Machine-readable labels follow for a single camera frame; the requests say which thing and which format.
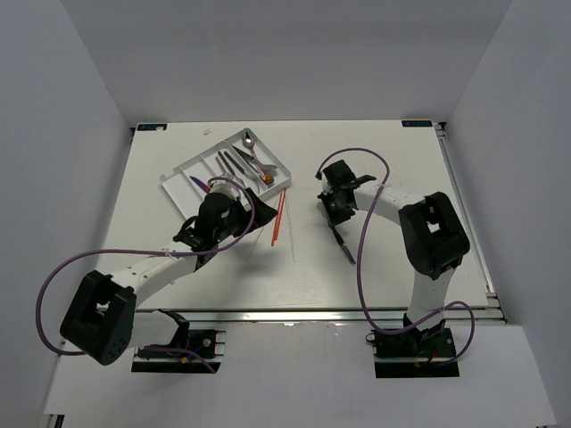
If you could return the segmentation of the iridescent ornate spoon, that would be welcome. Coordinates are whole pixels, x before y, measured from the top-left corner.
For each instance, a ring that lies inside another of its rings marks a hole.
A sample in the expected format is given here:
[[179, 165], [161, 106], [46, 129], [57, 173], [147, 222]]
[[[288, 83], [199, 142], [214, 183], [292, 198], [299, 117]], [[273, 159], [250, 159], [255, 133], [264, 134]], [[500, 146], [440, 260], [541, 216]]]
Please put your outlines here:
[[263, 169], [261, 167], [257, 167], [256, 169], [260, 179], [264, 184], [270, 185], [274, 183], [274, 176], [272, 175], [271, 169]]

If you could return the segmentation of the green handled fork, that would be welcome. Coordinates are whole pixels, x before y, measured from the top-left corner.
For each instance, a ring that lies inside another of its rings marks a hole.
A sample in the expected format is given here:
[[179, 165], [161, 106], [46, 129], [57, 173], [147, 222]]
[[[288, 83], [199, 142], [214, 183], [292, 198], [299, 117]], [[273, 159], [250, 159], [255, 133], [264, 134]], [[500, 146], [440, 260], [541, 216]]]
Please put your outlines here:
[[228, 161], [230, 161], [230, 163], [247, 179], [249, 179], [251, 182], [254, 183], [254, 186], [257, 188], [258, 191], [260, 191], [260, 186], [259, 183], [257, 181], [257, 178], [253, 175], [251, 175], [250, 173], [246, 172], [245, 169], [242, 167], [241, 164], [239, 164], [231, 155], [228, 151], [224, 151], [223, 152], [224, 156], [226, 157], [226, 159]]

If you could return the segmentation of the pink handled fork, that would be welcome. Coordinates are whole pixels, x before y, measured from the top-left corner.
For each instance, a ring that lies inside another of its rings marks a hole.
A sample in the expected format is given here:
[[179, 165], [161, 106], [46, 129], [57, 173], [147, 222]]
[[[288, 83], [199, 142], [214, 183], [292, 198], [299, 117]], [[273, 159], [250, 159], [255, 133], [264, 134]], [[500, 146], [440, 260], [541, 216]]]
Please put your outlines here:
[[230, 172], [228, 172], [227, 169], [225, 168], [223, 162], [220, 160], [220, 158], [218, 156], [215, 157], [215, 161], [217, 162], [217, 164], [218, 164], [218, 166], [222, 172], [221, 177], [229, 178], [232, 181], [238, 183], [239, 185], [244, 186], [244, 181], [241, 178], [236, 177], [233, 174], [231, 174]]

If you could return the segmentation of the iridescent purple knife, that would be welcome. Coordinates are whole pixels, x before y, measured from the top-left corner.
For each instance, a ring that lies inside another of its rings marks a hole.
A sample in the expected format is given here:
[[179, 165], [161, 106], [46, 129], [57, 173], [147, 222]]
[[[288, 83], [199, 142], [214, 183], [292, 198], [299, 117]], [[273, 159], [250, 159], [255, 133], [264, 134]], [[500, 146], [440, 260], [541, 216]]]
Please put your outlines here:
[[209, 193], [211, 191], [211, 188], [207, 184], [205, 184], [202, 180], [200, 180], [199, 178], [194, 177], [194, 176], [190, 176], [189, 178], [197, 187], [199, 187], [205, 193]]

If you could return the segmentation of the pink handled spoon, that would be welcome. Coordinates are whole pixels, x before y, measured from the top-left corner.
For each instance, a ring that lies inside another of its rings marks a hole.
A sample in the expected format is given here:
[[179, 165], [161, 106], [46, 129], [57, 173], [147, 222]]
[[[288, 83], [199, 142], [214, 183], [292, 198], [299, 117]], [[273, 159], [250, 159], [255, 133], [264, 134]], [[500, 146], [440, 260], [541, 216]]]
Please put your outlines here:
[[251, 134], [248, 131], [243, 132], [242, 134], [242, 145], [245, 149], [247, 149], [252, 158], [254, 163], [262, 170], [277, 170], [277, 165], [274, 164], [267, 164], [260, 161], [257, 156], [256, 151], [254, 150], [255, 141], [252, 138]]

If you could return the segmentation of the marbled handle spoon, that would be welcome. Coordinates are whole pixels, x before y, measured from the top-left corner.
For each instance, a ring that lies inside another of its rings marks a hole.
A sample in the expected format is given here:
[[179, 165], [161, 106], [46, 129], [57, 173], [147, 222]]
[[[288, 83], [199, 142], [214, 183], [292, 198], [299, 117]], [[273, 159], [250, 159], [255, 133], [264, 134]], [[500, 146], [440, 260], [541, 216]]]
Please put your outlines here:
[[252, 168], [254, 172], [256, 172], [260, 177], [265, 176], [266, 174], [272, 174], [273, 166], [266, 165], [260, 163], [256, 158], [254, 158], [251, 154], [239, 149], [236, 146], [233, 146], [233, 149], [244, 159], [244, 161]]

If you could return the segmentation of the dark handled fork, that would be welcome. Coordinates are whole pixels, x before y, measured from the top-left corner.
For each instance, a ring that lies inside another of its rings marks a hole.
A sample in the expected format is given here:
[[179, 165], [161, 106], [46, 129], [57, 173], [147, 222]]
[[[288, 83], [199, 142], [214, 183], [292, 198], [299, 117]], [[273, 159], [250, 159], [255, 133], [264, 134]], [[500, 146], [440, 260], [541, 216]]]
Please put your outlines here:
[[230, 172], [231, 174], [233, 174], [236, 177], [241, 178], [244, 181], [244, 185], [247, 185], [246, 181], [247, 178], [244, 177], [231, 163], [229, 160], [226, 159], [226, 157], [224, 156], [222, 151], [218, 151], [218, 156], [220, 158], [220, 160], [223, 162], [225, 168], [227, 169], [228, 172]]

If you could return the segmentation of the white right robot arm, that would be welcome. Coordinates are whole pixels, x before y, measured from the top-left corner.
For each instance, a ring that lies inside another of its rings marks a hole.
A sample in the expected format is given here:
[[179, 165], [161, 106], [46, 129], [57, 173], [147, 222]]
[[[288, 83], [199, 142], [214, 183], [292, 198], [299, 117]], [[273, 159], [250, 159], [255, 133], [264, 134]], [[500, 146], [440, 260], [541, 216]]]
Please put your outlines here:
[[[470, 250], [470, 242], [447, 194], [428, 196], [406, 193], [371, 175], [356, 176], [339, 160], [316, 173], [322, 184], [318, 199], [328, 226], [335, 229], [357, 211], [366, 213], [354, 263], [360, 305], [371, 327], [383, 335], [402, 334], [404, 348], [424, 355], [435, 344], [434, 332], [443, 329], [445, 298], [456, 269]], [[368, 224], [378, 216], [398, 226], [407, 259], [414, 269], [410, 304], [400, 329], [383, 329], [368, 311], [362, 285], [361, 264]]]

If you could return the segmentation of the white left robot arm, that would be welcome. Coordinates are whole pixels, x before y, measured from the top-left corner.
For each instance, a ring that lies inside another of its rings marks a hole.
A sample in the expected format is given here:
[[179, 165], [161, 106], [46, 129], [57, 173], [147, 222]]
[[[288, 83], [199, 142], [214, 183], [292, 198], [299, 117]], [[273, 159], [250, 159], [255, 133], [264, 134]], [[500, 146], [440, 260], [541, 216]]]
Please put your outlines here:
[[184, 317], [173, 310], [140, 313], [138, 308], [204, 267], [226, 239], [249, 234], [277, 216], [252, 189], [245, 195], [248, 207], [225, 186], [212, 190], [164, 249], [122, 270], [87, 273], [63, 318], [61, 336], [103, 366], [130, 348], [189, 358], [196, 349]]

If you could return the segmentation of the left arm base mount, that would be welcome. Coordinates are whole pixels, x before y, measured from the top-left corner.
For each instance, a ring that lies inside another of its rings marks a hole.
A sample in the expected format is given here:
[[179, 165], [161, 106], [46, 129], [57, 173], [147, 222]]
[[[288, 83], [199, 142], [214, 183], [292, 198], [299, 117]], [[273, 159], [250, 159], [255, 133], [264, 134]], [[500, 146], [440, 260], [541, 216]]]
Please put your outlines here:
[[138, 312], [129, 347], [133, 373], [207, 374], [220, 369], [226, 333], [212, 324], [198, 325], [170, 310]]

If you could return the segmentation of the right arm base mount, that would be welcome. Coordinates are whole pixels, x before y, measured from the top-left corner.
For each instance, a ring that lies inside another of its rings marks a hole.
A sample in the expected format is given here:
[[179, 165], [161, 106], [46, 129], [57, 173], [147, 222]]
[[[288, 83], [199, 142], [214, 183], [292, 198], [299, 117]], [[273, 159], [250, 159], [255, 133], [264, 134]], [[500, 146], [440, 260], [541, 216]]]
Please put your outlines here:
[[459, 366], [450, 328], [419, 346], [409, 334], [386, 335], [371, 331], [365, 341], [373, 348], [377, 379], [456, 378]]

